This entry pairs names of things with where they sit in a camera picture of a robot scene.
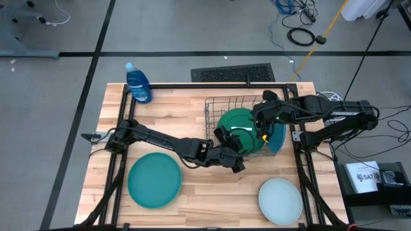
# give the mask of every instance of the black stand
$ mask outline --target black stand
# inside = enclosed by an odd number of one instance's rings
[[[178,89],[178,88],[187,88],[187,85],[153,85],[153,89]],[[283,90],[284,94],[284,99],[286,101],[289,100],[288,96],[288,91],[293,92],[294,97],[298,97],[297,93],[297,87],[295,84],[273,84],[273,85],[258,85],[258,84],[251,84],[251,85],[190,85],[189,87],[191,88],[199,88],[199,89],[206,89],[206,88],[220,88],[220,89],[227,89],[227,88],[266,88],[266,89],[272,89],[272,88],[278,88]],[[128,94],[128,89],[127,86],[124,86],[123,90],[123,97],[121,100],[121,105],[120,105],[120,112],[119,112],[119,117],[118,117],[118,125],[120,122],[124,119],[124,110],[125,110],[125,105],[126,105],[126,98]],[[135,109],[135,100],[132,100],[131,106],[130,106],[130,112],[128,115],[128,119],[132,119],[134,116],[134,109]],[[295,126],[290,126],[291,132],[295,132]],[[301,131],[305,132],[305,127],[304,125],[300,125]],[[339,220],[338,217],[335,215],[333,211],[328,207],[327,203],[322,199],[321,195],[318,192],[318,187],[317,187],[317,180],[315,178],[315,172],[313,168],[313,162],[311,159],[311,155],[309,153],[303,153],[301,152],[301,144],[297,141],[293,140],[293,148],[294,148],[294,153],[295,153],[295,161],[297,164],[297,171],[299,175],[299,181],[300,181],[300,187],[301,187],[301,196],[304,204],[304,211],[306,215],[306,221],[307,221],[307,227],[305,224],[300,223],[298,228],[279,228],[278,230],[288,230],[288,231],[353,231],[353,230],[358,230],[358,231],[368,231],[368,230],[375,230],[371,228],[350,228],[349,225],[345,224],[343,221]],[[125,148],[125,151],[123,153],[118,153],[121,155],[121,162],[120,162],[120,167],[119,171],[117,173],[117,176],[112,179],[113,173],[114,173],[114,166],[115,166],[115,159],[116,155],[112,154],[111,160],[110,160],[110,165],[109,165],[109,172],[107,175],[107,182],[106,182],[106,188],[105,188],[105,193],[103,195],[103,198],[100,200],[100,202],[97,204],[96,208],[90,213],[89,217],[80,223],[79,225],[75,225],[70,228],[58,228],[58,229],[52,229],[52,231],[115,231],[115,230],[121,230],[121,231],[129,231],[129,230],[196,230],[196,231],[208,231],[210,228],[129,228],[129,224],[125,223],[122,228],[117,228],[117,220],[118,220],[118,210],[119,210],[119,202],[120,202],[120,197],[121,197],[121,189],[123,185],[123,179],[124,179],[124,174],[125,174],[125,164],[126,164],[126,159],[127,159],[127,149],[128,147]],[[305,155],[307,158],[308,162],[308,172],[310,177],[308,177],[304,171],[302,160],[301,160],[301,155]],[[114,210],[113,210],[113,215],[111,219],[111,224],[109,225],[104,225],[106,214],[107,214],[107,203],[109,201],[109,198],[113,194],[113,192],[116,191],[116,196],[114,199]],[[311,216],[311,210],[310,210],[310,204],[308,201],[308,192],[311,193],[311,195],[315,199],[315,204],[317,208],[317,212],[319,214],[319,221],[320,224],[313,224],[312,216]],[[332,225],[325,225],[325,219],[323,216],[323,213],[328,217]],[[99,220],[99,225],[94,225],[96,222],[97,218],[100,216]],[[235,230],[276,230],[275,228],[251,228],[251,229],[244,229],[244,228],[212,228],[213,230],[218,230],[218,231],[235,231]]]

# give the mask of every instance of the bottle label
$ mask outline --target bottle label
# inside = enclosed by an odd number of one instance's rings
[[[130,86],[130,91],[138,101],[146,101],[148,99],[147,92],[142,89],[142,85],[139,86]]]

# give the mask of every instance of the metal grate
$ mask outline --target metal grate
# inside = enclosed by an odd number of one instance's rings
[[[217,124],[221,119],[221,116],[229,110],[235,108],[247,108],[252,110],[252,107],[262,102],[263,97],[260,96],[222,96],[211,97],[205,99],[205,137],[206,139],[212,139],[215,144],[220,144],[218,139],[214,135],[214,130],[217,128]],[[257,153],[251,153],[249,157],[256,156],[273,156],[266,144]]]
[[[191,70],[192,81],[251,82],[275,81],[271,64],[237,65]]]

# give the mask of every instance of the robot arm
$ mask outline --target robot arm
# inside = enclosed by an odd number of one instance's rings
[[[174,151],[189,168],[223,166],[231,167],[234,173],[244,170],[243,155],[238,153],[243,148],[239,138],[231,135],[224,127],[217,128],[214,134],[221,145],[214,147],[212,140],[179,139],[149,129],[135,119],[124,120],[110,136],[105,149],[112,153],[123,153],[128,145],[136,141],[144,141]]]
[[[313,150],[326,139],[332,141],[343,133],[352,131],[353,135],[362,130],[372,130],[378,124],[379,111],[368,101],[329,101],[321,96],[301,96],[290,102],[278,99],[277,94],[265,90],[265,102],[254,105],[254,122],[260,128],[259,138],[268,142],[269,131],[275,123],[303,124],[319,119],[324,121],[345,116],[344,120],[333,123],[316,132],[300,134],[301,148]]]

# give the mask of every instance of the bottle cap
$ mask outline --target bottle cap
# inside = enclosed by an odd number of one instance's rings
[[[127,70],[130,70],[130,69],[132,69],[133,68],[133,64],[131,64],[131,63],[127,63],[126,64],[126,69]]]

